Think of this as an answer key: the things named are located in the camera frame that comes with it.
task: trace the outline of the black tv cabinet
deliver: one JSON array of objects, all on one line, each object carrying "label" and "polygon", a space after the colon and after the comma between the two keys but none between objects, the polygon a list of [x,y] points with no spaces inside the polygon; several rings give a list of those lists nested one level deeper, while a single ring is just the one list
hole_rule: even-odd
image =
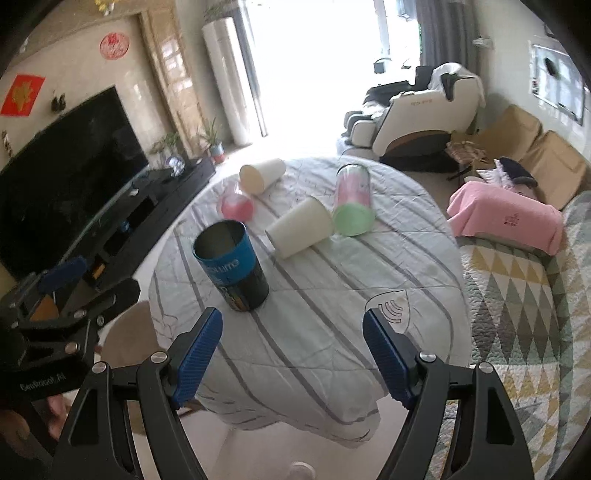
[{"label": "black tv cabinet", "polygon": [[[175,178],[170,170],[149,171],[94,221],[67,259],[86,259],[89,270],[83,281],[95,292],[131,277],[214,172],[208,158],[187,165]],[[73,290],[74,286],[56,292],[58,308],[66,304]]]}]

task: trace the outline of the white cylindrical air conditioner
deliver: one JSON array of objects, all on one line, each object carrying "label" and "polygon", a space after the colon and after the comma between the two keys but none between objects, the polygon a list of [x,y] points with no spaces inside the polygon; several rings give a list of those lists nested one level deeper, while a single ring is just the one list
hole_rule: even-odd
[{"label": "white cylindrical air conditioner", "polygon": [[239,147],[250,145],[261,136],[261,129],[234,20],[222,18],[208,23],[203,36],[234,143]]}]

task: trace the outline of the red wall sticker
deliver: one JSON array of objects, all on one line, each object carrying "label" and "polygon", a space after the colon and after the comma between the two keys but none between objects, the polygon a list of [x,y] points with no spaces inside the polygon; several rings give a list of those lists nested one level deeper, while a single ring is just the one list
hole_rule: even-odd
[{"label": "red wall sticker", "polygon": [[117,60],[129,50],[129,37],[124,33],[109,33],[100,42],[100,54],[107,60]]},{"label": "red wall sticker", "polygon": [[0,115],[29,116],[43,82],[45,77],[17,75],[6,95]]}]

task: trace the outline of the striped tablecloth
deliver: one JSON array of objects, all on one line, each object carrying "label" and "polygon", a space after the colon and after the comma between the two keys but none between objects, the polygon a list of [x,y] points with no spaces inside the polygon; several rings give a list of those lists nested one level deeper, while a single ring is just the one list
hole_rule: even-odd
[{"label": "striped tablecloth", "polygon": [[[332,209],[337,169],[351,161],[372,175],[377,220],[357,238],[331,238],[279,260],[265,228],[308,195]],[[470,326],[456,241],[432,198],[382,164],[343,157],[288,162],[285,176],[257,197],[248,233],[271,292],[254,312],[234,312],[191,253],[195,237],[220,219],[216,202],[236,177],[198,197],[167,240],[150,285],[164,348],[207,306],[223,314],[223,336],[196,398],[240,429],[284,421],[349,447],[379,424],[387,394],[362,334],[369,307],[398,332],[457,365],[470,359]]]}]

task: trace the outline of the green plant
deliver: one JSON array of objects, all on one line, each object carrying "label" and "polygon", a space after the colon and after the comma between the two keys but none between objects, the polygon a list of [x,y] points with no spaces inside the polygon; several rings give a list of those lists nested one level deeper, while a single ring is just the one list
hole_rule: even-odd
[{"label": "green plant", "polygon": [[163,152],[165,149],[174,150],[176,148],[177,142],[180,139],[180,135],[178,132],[172,134],[166,134],[160,140],[152,145],[152,150],[150,153],[152,155],[156,155],[157,153]]},{"label": "green plant", "polygon": [[228,7],[228,5],[232,5],[235,2],[236,0],[218,0],[215,2],[207,10],[205,10],[204,17],[206,23],[222,18],[226,13],[226,7]]},{"label": "green plant", "polygon": [[216,120],[217,118],[213,118],[210,122],[206,118],[203,119],[203,130],[199,131],[198,135],[199,138],[202,138],[206,141],[207,147],[211,147],[213,145],[217,145],[220,143],[220,139],[218,137],[218,130],[216,127]]}]

